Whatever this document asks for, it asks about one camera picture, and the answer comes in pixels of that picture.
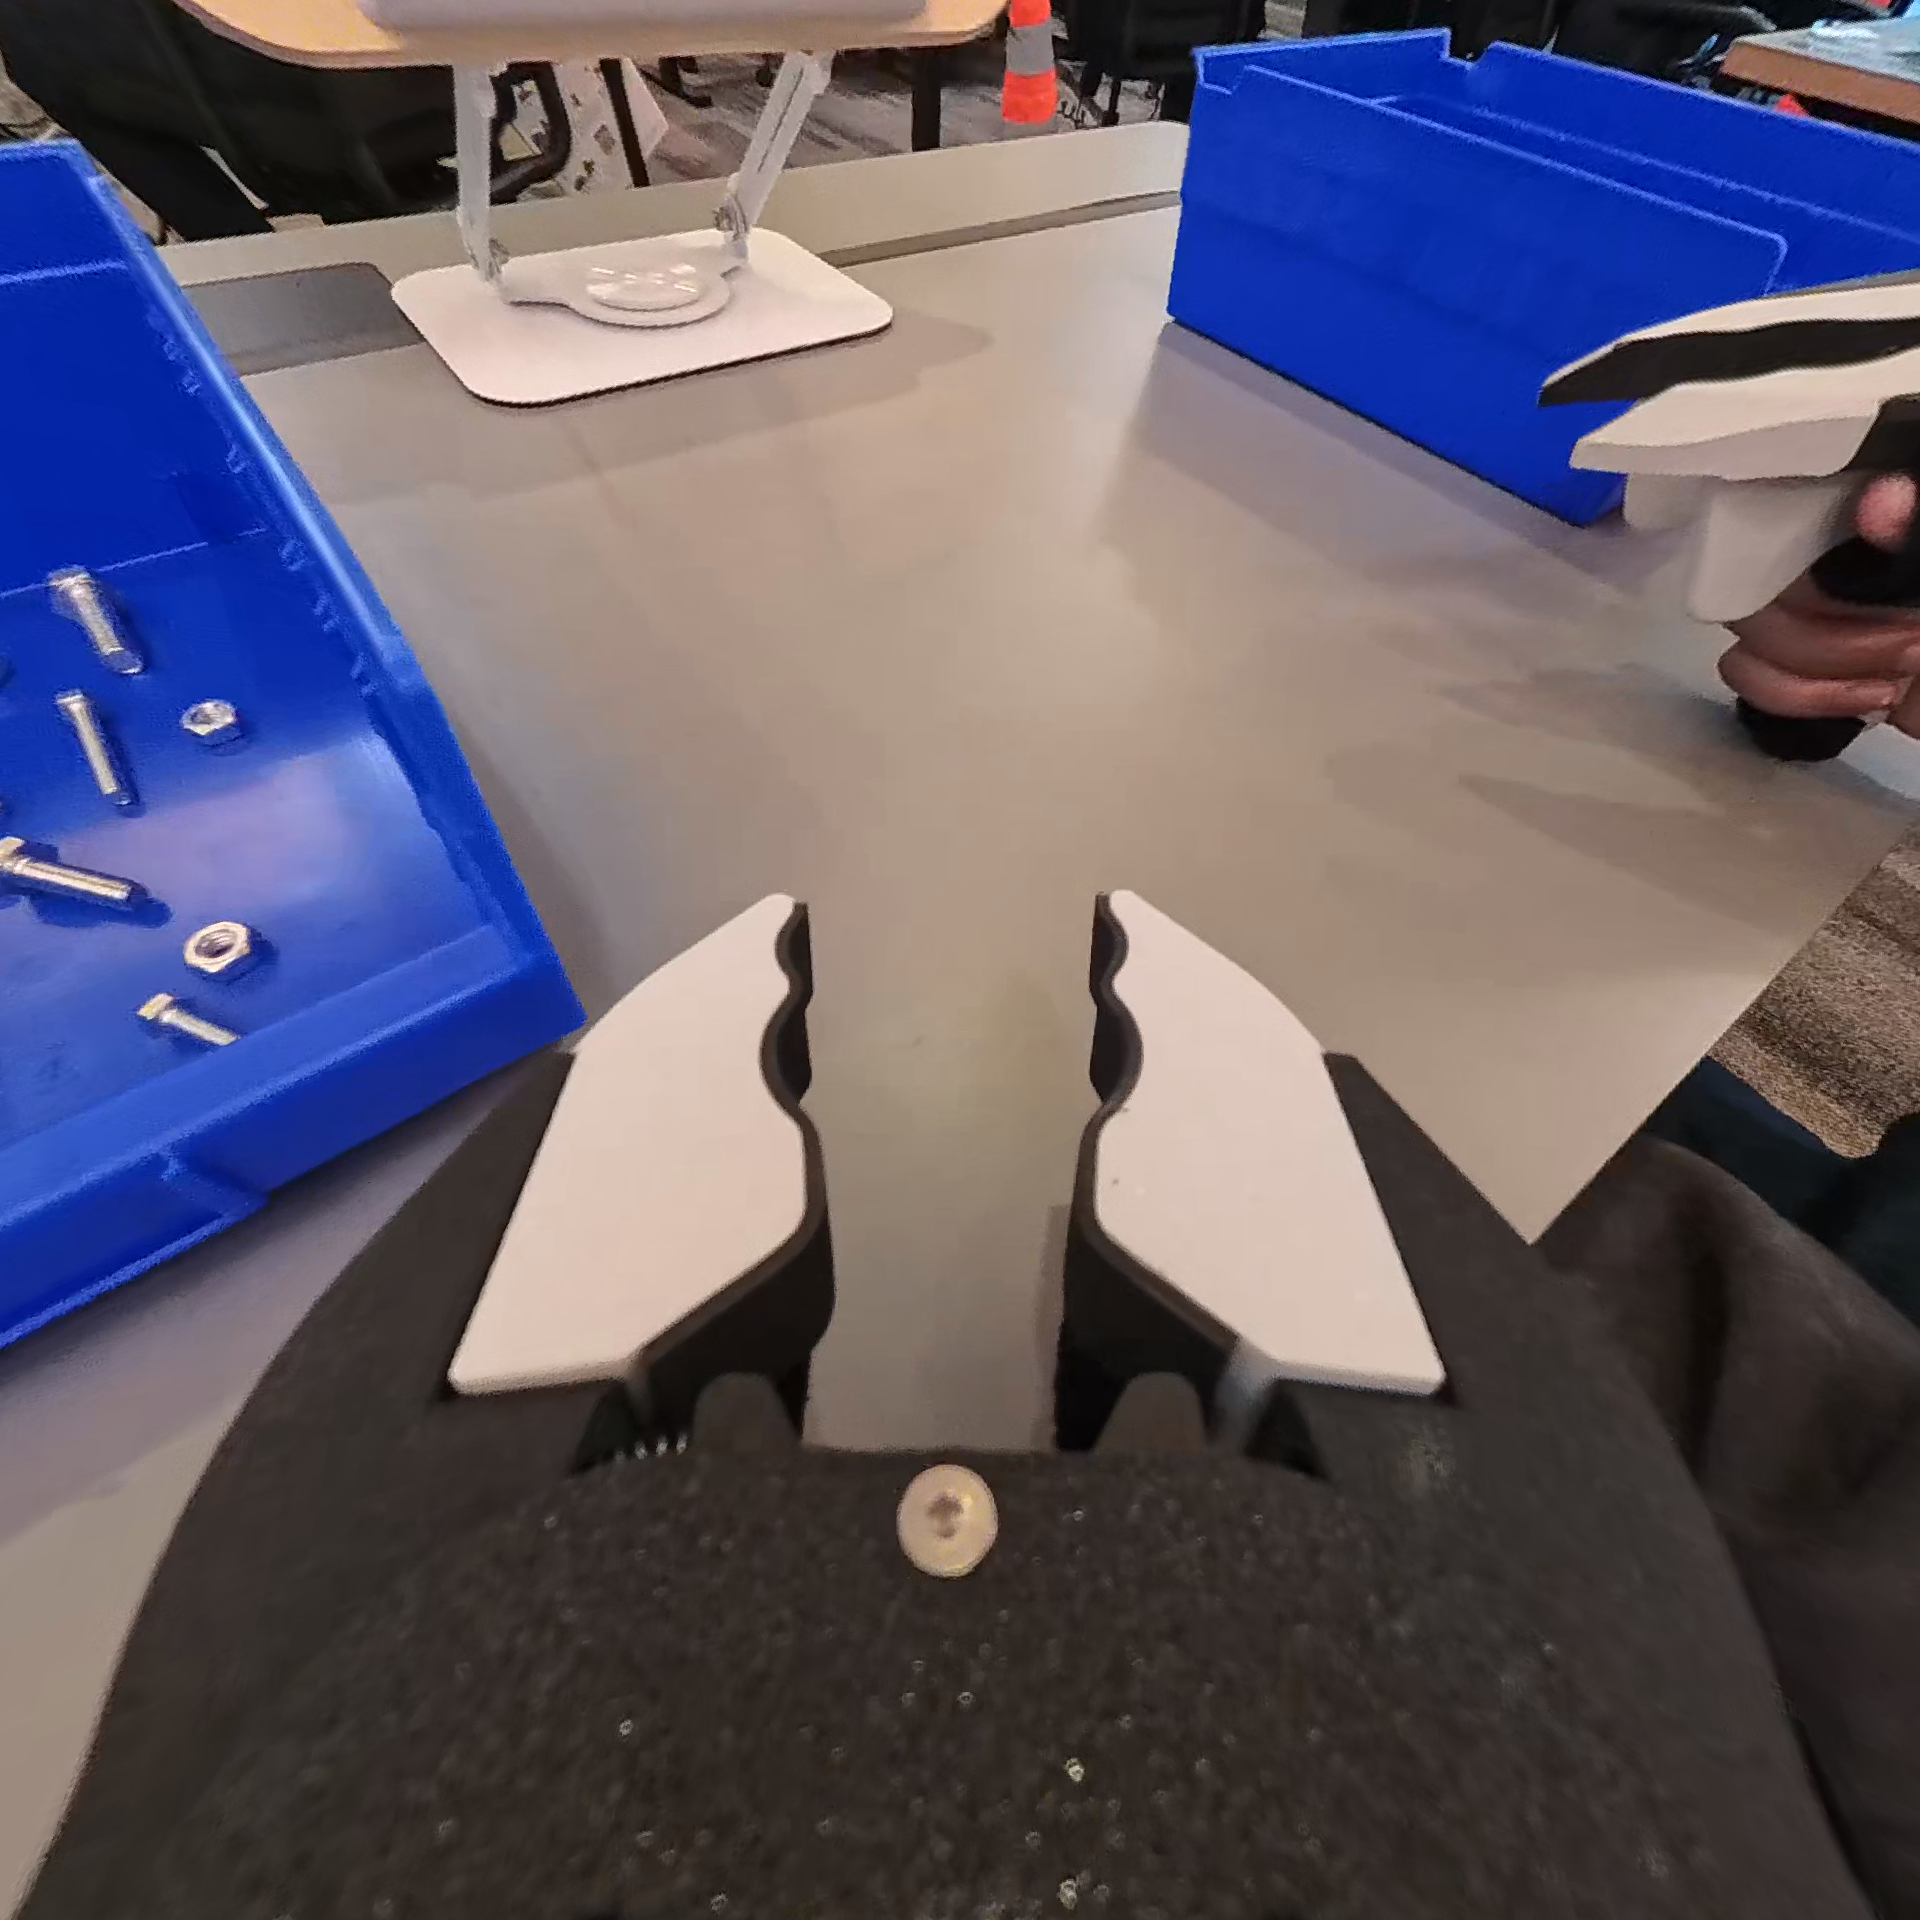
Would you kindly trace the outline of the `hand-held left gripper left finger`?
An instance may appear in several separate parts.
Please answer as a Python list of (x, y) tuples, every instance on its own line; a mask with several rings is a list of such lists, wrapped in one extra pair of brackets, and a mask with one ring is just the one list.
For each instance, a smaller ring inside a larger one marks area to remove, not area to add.
[(810, 911), (770, 895), (587, 1029), (450, 1356), (456, 1396), (610, 1386), (680, 1439), (708, 1383), (762, 1376), (804, 1424), (835, 1309), (812, 994)]

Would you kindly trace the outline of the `thick silver bolt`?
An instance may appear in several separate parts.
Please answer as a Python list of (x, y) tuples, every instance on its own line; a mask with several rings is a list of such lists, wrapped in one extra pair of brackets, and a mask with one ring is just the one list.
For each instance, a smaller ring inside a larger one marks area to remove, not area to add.
[(110, 913), (140, 911), (150, 899), (136, 880), (68, 867), (16, 835), (3, 837), (3, 885), (19, 897)]
[(60, 567), (46, 577), (54, 610), (75, 624), (102, 669), (130, 680), (149, 669), (149, 658), (119, 610), (111, 593), (82, 567)]

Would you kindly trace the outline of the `person's right hand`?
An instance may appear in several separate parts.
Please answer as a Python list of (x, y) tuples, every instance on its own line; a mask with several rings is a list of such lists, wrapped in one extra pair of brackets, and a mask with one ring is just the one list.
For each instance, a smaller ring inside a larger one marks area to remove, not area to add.
[(1855, 497), (1853, 532), (1878, 562), (1859, 562), (1837, 596), (1836, 567), (1813, 567), (1759, 612), (1730, 627), (1719, 680), (1756, 713), (1794, 723), (1883, 723), (1918, 739), (1915, 479), (1874, 475)]

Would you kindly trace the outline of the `white document stand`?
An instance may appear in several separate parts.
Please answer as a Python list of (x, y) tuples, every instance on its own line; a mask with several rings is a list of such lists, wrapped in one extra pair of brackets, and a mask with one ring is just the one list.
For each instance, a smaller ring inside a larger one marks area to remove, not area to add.
[(372, 2), (363, 19), (400, 41), (443, 36), (472, 49), (490, 35), (515, 57), (623, 57), (664, 29), (696, 47), (738, 27), (779, 27), (786, 57), (744, 160), (706, 231), (608, 247), (509, 255), (494, 235), (490, 139), (494, 71), (460, 65), (455, 213), (464, 266), (416, 273), (395, 306), (468, 395), (536, 407), (735, 369), (890, 330), (886, 301), (786, 235), (756, 224), (788, 154), (832, 76), (830, 53), (799, 49), (814, 4), (456, 4)]

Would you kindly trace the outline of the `blue plastic bin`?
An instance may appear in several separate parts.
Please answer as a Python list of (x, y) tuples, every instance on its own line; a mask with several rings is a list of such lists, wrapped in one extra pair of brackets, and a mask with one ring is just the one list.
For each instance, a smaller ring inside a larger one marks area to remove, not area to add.
[(1167, 316), (1573, 527), (1619, 507), (1570, 465), (1619, 404), (1546, 410), (1550, 376), (1915, 267), (1911, 139), (1442, 29), (1192, 63)]
[[(5, 1344), (276, 1188), (565, 1039), (584, 1015), (424, 675), (333, 519), (107, 181), (3, 168), (5, 837), (136, 880), (110, 913), (5, 889)], [(102, 669), (46, 577), (86, 570), (149, 669)], [(102, 711), (110, 808), (54, 706)], [(186, 706), (247, 737), (208, 749)], [(186, 938), (274, 947), (235, 980)], [(243, 1039), (136, 1023), (168, 992)]]

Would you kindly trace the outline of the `orange traffic cone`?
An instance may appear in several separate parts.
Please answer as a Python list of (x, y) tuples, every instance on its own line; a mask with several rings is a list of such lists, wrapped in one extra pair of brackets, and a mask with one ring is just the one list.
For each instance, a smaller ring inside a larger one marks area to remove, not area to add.
[(1052, 2), (1015, 0), (1006, 10), (999, 119), (1012, 133), (1039, 133), (1058, 113)]

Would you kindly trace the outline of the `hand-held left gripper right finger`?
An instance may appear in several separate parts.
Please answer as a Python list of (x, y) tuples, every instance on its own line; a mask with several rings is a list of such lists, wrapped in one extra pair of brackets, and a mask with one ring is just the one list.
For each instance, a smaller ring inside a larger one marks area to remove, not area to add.
[(1248, 1449), (1296, 1386), (1436, 1401), (1448, 1383), (1310, 1027), (1139, 891), (1094, 899), (1094, 1111), (1076, 1147), (1055, 1445), (1174, 1376)]

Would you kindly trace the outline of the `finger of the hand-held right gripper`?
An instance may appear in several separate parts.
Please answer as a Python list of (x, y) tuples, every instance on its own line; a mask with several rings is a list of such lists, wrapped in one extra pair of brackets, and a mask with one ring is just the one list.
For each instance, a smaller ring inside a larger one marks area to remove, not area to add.
[(1861, 279), (1642, 328), (1555, 371), (1541, 404), (1637, 402), (1686, 385), (1855, 369), (1918, 348), (1918, 279)]
[(1619, 473), (1622, 514), (1684, 535), (1686, 610), (1741, 620), (1813, 570), (1851, 605), (1915, 605), (1915, 535), (1855, 532), (1872, 479), (1915, 475), (1918, 362), (1686, 383), (1576, 439), (1570, 465)]

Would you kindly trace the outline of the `grey desk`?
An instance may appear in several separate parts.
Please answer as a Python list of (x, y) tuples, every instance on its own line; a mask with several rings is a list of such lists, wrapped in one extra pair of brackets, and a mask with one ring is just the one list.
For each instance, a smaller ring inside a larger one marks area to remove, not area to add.
[(804, 1441), (1052, 1451), (1094, 899), (1360, 1066), (1524, 1241), (1893, 848), (1915, 747), (1783, 769), (1671, 559), (1165, 316), (1174, 210), (885, 256), (854, 344), (536, 407), (412, 339), (243, 383), (416, 657), (582, 1019), (5, 1344), (5, 1725), (94, 1700), (234, 1421), (354, 1264), (363, 1352), (216, 1617), (323, 1520), (464, 1532), (631, 1451), (620, 1388), (448, 1365), (587, 1029), (807, 905), (835, 1309)]

